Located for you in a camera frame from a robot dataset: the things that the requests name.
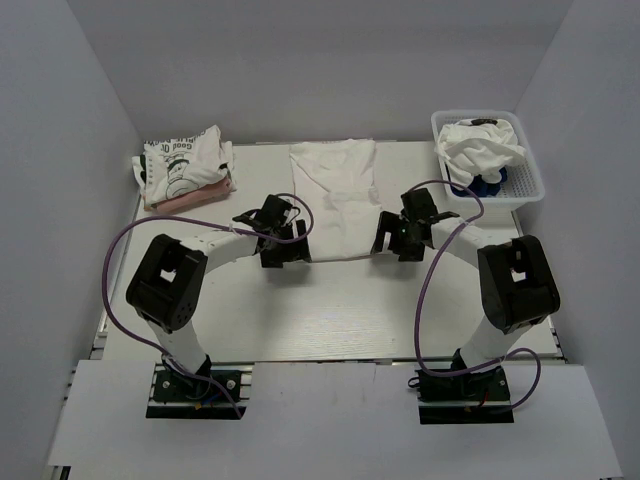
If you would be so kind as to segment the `white t-shirt with tag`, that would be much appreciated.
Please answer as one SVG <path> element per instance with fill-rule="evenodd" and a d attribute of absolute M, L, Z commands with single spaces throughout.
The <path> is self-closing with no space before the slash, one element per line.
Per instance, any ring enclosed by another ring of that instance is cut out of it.
<path fill-rule="evenodd" d="M 527 157 L 512 124 L 490 118 L 445 124 L 436 136 L 435 152 L 443 160 L 449 180 L 465 190 L 477 175 L 497 183 L 501 168 L 524 165 Z"/>

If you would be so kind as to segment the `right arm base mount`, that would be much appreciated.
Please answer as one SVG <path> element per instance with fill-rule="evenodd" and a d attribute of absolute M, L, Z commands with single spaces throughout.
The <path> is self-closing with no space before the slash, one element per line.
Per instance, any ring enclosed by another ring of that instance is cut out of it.
<path fill-rule="evenodd" d="M 505 371 L 434 377 L 417 371 L 407 382 L 418 397 L 421 425 L 511 424 L 514 416 Z"/>

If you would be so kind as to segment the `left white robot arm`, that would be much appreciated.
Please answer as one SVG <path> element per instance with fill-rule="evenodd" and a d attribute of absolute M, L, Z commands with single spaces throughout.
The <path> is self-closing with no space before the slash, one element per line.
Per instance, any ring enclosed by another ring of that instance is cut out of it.
<path fill-rule="evenodd" d="M 126 290 L 126 301 L 151 327 L 177 387 L 199 399 L 211 387 L 210 357 L 199 343 L 192 317 L 205 277 L 239 259 L 257 256 L 263 268 L 311 261 L 308 236 L 315 227 L 310 207 L 293 194 L 269 195 L 259 209 L 220 225 L 178 217 L 178 222 L 206 227 L 207 232 L 177 239 L 153 238 Z"/>

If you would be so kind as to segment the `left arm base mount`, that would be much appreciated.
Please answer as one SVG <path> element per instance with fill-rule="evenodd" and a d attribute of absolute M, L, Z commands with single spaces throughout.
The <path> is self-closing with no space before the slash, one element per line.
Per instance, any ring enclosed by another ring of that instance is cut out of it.
<path fill-rule="evenodd" d="M 250 398 L 252 368 L 213 364 L 210 377 L 221 384 L 240 415 L 221 390 L 209 382 L 184 377 L 166 360 L 157 364 L 151 380 L 145 417 L 162 420 L 240 420 Z"/>

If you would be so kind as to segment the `white logo t-shirt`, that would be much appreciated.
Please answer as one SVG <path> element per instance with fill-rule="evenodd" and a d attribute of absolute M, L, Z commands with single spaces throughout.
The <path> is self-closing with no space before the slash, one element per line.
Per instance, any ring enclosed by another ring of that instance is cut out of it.
<path fill-rule="evenodd" d="M 375 185 L 376 142 L 303 142 L 289 148 L 294 193 L 314 216 L 311 259 L 332 262 L 371 253 L 383 207 Z"/>

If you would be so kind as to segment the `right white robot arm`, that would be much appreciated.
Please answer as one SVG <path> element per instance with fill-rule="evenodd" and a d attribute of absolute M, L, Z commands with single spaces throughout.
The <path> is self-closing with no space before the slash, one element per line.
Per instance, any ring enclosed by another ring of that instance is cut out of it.
<path fill-rule="evenodd" d="M 510 357 L 517 340 L 533 326 L 559 310 L 561 299 L 540 240 L 532 235 L 498 244 L 494 237 L 474 225 L 485 213 L 463 218 L 440 211 L 424 183 L 401 196 L 399 214 L 380 214 L 373 254 L 388 249 L 401 262 L 420 262 L 427 248 L 435 251 L 418 296 L 413 342 L 420 369 L 435 378 L 452 378 L 453 390 L 472 399 L 488 385 L 486 372 L 498 369 Z M 459 348 L 448 371 L 429 369 L 421 352 L 421 320 L 428 287 L 445 253 L 478 272 L 483 317 L 471 338 Z"/>

